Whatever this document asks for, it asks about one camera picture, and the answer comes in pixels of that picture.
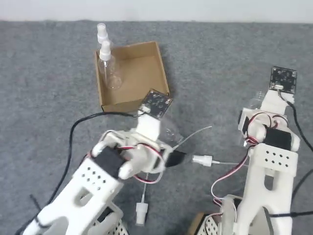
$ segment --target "transparent bottle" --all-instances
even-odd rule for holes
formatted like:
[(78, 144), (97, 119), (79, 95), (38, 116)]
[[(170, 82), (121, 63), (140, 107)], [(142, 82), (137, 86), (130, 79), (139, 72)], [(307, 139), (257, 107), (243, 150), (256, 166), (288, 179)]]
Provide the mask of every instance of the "transparent bottle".
[(99, 52), (98, 67), (105, 85), (109, 89), (118, 89), (122, 86), (121, 72), (118, 61), (111, 55), (109, 41), (104, 41)]
[[(265, 97), (265, 93), (262, 92), (262, 91), (258, 91), (254, 98), (252, 98), (249, 103), (248, 103), (248, 108), (249, 109), (260, 109), (261, 108), (261, 105), (262, 105), (262, 102), (264, 100), (264, 97)], [(242, 134), (242, 132), (240, 131), (238, 133), (238, 140), (237, 140), (237, 144), (239, 146), (244, 146), (244, 147), (247, 147), (247, 142), (245, 141), (245, 138)]]
[(258, 91), (254, 98), (252, 98), (249, 102), (249, 109), (259, 109), (262, 105), (262, 102), (264, 100), (265, 94), (262, 91)]

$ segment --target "wire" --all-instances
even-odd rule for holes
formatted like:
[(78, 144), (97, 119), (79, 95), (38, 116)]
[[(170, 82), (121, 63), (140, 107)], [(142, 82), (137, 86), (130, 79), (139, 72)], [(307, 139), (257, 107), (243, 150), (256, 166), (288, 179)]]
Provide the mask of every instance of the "wire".
[(190, 134), (189, 136), (187, 136), (183, 141), (181, 141), (180, 143), (178, 143), (176, 146), (173, 147), (173, 150), (177, 149), (179, 146), (181, 146), (183, 143), (185, 143), (189, 138), (193, 137), (195, 134), (203, 131), (203, 130), (206, 130), (206, 129), (209, 129), (209, 128), (212, 128), (212, 126), (206, 126), (204, 128), (201, 128), (199, 129), (198, 131), (195, 131), (194, 133)]
[[(146, 143), (138, 143), (138, 144), (136, 144), (134, 146), (122, 146), (122, 147), (119, 147), (118, 149), (122, 149), (122, 150), (134, 149), (134, 148), (136, 148), (140, 144), (145, 146), (145, 147), (147, 147), (147, 148), (149, 148), (150, 150), (154, 151), (156, 153), (157, 157), (160, 159), (160, 162), (165, 166), (165, 161), (162, 158), (161, 154), (155, 148), (151, 147), (150, 145), (148, 145)], [(137, 179), (138, 181), (142, 182), (142, 183), (145, 183), (145, 184), (156, 184), (156, 183), (158, 183), (161, 180), (162, 176), (163, 176), (163, 171), (161, 171), (159, 173), (158, 177), (155, 180), (148, 180), (148, 178), (147, 179), (142, 179), (138, 175), (134, 175), (134, 178)]]
[(220, 200), (223, 200), (223, 199), (224, 199), (224, 198), (221, 198), (221, 197), (217, 197), (217, 196), (214, 194), (214, 192), (213, 192), (214, 185), (215, 185), (216, 183), (218, 183), (219, 181), (222, 181), (222, 180), (226, 179), (227, 177), (229, 177), (229, 176), (233, 175), (234, 173), (236, 173), (236, 172), (245, 164), (245, 162), (247, 161), (248, 156), (249, 156), (249, 150), (250, 150), (252, 147), (254, 147), (254, 146), (255, 146), (255, 145), (249, 146), (249, 148), (247, 149), (247, 152), (246, 152), (244, 158), (243, 158), (234, 168), (232, 168), (231, 170), (229, 170), (224, 176), (220, 177), (219, 179), (217, 179), (217, 180), (212, 184), (212, 186), (211, 186), (211, 194), (212, 194), (212, 196), (213, 196), (214, 198), (220, 199)]
[(292, 197), (291, 197), (291, 203), (293, 203), (300, 187), (304, 184), (304, 182), (307, 180), (307, 178), (312, 175), (313, 173), (313, 169), (309, 170), (302, 178), (301, 180), (299, 181), (299, 183), (297, 183), (297, 185), (294, 187), (294, 190), (292, 192)]
[(146, 187), (147, 187), (147, 183), (145, 183), (143, 185), (143, 191), (142, 191), (142, 196), (141, 196), (141, 203), (145, 202)]
[(220, 161), (212, 161), (213, 164), (221, 164), (221, 165), (238, 165), (238, 163), (228, 163), (228, 162), (220, 162)]
[[(69, 169), (69, 165), (70, 165), (70, 162), (71, 162), (71, 159), (72, 159), (72, 144), (73, 144), (73, 133), (74, 133), (74, 130), (75, 130), (75, 127), (83, 122), (83, 121), (86, 121), (86, 120), (89, 120), (89, 119), (92, 119), (94, 117), (99, 117), (99, 116), (104, 116), (104, 115), (119, 115), (119, 116), (124, 116), (124, 117), (133, 117), (133, 118), (136, 118), (138, 117), (138, 115), (132, 115), (132, 114), (128, 114), (128, 113), (122, 113), (122, 112), (100, 112), (100, 113), (96, 113), (96, 114), (92, 114), (92, 115), (89, 115), (87, 117), (83, 117), (79, 120), (77, 120), (76, 122), (74, 122), (74, 124), (72, 125), (71, 129), (70, 129), (70, 133), (69, 133), (69, 140), (68, 140), (68, 156), (67, 156), (67, 164), (65, 166), (65, 169), (64, 169), (64, 172), (61, 176), (61, 179), (59, 180), (57, 186), (55, 187), (51, 197), (49, 198), (49, 200), (46, 202), (46, 206), (48, 204), (50, 204), (55, 195), (57, 194), (57, 192), (59, 191), (60, 189), (60, 186), (61, 184), (63, 183), (66, 175), (67, 175), (67, 172), (68, 172), (68, 169)], [(39, 213), (37, 213), (32, 219), (28, 220), (26, 223), (24, 223), (16, 232), (15, 232), (15, 235), (19, 235), (22, 233), (22, 231), (27, 227), (27, 225), (35, 218), (37, 218)]]
[(278, 115), (278, 114), (272, 116), (272, 118), (275, 118), (275, 117), (276, 117), (276, 118), (281, 118), (281, 119), (283, 119), (283, 120), (286, 122), (287, 127), (289, 127), (288, 120), (287, 120), (285, 117), (283, 117), (283, 116), (281, 116), (281, 115)]

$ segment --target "white plastic bracket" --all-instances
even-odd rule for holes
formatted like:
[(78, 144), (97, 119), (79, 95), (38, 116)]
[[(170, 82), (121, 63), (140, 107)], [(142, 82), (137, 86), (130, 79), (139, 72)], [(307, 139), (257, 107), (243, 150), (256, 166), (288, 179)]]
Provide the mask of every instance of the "white plastic bracket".
[[(86, 234), (104, 209), (112, 205), (112, 199), (122, 186), (121, 182), (91, 159), (85, 159), (58, 197), (41, 210), (37, 216), (38, 221), (42, 225), (51, 226), (49, 234)], [(92, 197), (86, 204), (81, 204), (81, 197), (86, 193), (92, 194)], [(33, 220), (23, 235), (44, 234), (46, 230)]]
[[(236, 235), (248, 235), (250, 224), (265, 207), (270, 214), (289, 213), (293, 179), (296, 176), (298, 154), (261, 143), (249, 153), (250, 163), (246, 186), (238, 207)], [(273, 188), (265, 185), (267, 169), (273, 170)], [(271, 218), (275, 235), (291, 235), (292, 218)]]
[[(294, 103), (293, 94), (282, 93), (282, 97), (285, 100)], [(287, 106), (288, 104), (284, 100), (282, 100), (281, 97), (279, 97), (277, 91), (268, 90), (264, 97), (260, 110), (283, 115)]]

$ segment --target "robotic arm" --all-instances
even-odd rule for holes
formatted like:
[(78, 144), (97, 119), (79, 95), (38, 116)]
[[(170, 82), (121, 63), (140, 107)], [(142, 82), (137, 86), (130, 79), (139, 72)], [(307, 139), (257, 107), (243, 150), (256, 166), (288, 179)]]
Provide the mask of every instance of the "robotic arm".
[[(273, 67), (269, 90), (259, 110), (244, 108), (238, 129), (246, 143), (250, 162), (243, 198), (228, 195), (224, 200), (222, 235), (291, 235), (292, 218), (270, 218), (269, 214), (289, 213), (293, 179), (296, 176), (300, 138), (288, 125), (286, 100), (293, 103), (296, 71)], [(272, 188), (265, 179), (271, 177)], [(232, 203), (238, 200), (237, 218)]]
[(171, 103), (151, 90), (130, 131), (107, 131), (57, 198), (27, 226), (24, 235), (106, 235), (123, 212), (112, 202), (123, 180), (143, 171), (160, 179), (171, 146), (158, 140), (160, 119)]

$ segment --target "cardboard box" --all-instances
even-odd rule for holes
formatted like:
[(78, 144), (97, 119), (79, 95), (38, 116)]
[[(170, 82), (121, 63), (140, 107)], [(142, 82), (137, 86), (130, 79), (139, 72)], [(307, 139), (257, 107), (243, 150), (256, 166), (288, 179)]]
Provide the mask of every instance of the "cardboard box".
[(136, 111), (150, 89), (169, 95), (163, 62), (157, 42), (146, 42), (112, 50), (120, 63), (122, 86), (108, 89), (98, 68), (95, 53), (96, 76), (100, 105), (103, 111)]

